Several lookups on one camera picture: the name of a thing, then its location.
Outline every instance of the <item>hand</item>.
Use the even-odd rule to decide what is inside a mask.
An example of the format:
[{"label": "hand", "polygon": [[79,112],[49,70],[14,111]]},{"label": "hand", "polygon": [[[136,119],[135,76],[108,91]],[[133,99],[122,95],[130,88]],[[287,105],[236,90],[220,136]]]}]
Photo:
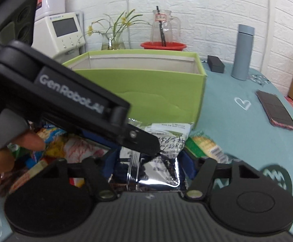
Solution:
[{"label": "hand", "polygon": [[[41,151],[45,148],[44,141],[37,134],[33,133],[30,130],[14,139],[12,142],[33,151]],[[13,166],[14,157],[12,156],[10,150],[8,148],[0,150],[0,183],[1,174],[11,171],[13,169]]]}]

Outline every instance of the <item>white heart print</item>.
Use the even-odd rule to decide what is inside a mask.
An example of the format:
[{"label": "white heart print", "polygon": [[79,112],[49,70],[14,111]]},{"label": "white heart print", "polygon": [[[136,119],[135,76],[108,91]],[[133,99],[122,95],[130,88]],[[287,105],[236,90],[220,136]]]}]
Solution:
[{"label": "white heart print", "polygon": [[240,106],[242,107],[245,111],[247,111],[249,109],[249,107],[251,106],[251,102],[249,100],[242,100],[238,97],[234,98],[234,101]]}]

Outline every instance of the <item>black straw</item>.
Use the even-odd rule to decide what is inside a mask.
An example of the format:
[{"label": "black straw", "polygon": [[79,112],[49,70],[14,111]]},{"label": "black straw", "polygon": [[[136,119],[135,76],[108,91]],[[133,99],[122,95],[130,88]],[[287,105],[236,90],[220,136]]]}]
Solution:
[{"label": "black straw", "polygon": [[162,21],[159,21],[160,35],[161,35],[161,44],[162,46],[166,46],[165,42],[165,34],[163,33],[163,24]]}]

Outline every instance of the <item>smartphone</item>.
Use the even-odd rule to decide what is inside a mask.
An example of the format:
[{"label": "smartphone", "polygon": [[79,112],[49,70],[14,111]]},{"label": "smartphone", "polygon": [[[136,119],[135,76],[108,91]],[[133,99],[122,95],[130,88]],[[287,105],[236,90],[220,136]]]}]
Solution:
[{"label": "smartphone", "polygon": [[275,94],[269,94],[258,90],[256,91],[256,95],[273,126],[293,130],[293,119]]}]

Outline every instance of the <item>water bottle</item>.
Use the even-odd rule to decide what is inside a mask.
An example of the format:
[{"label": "water bottle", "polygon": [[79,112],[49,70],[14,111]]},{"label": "water bottle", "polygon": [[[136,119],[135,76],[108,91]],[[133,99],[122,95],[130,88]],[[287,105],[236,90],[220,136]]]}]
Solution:
[{"label": "water bottle", "polygon": [[254,32],[255,28],[239,24],[234,66],[232,71],[232,77],[238,80],[246,80],[249,74]]}]

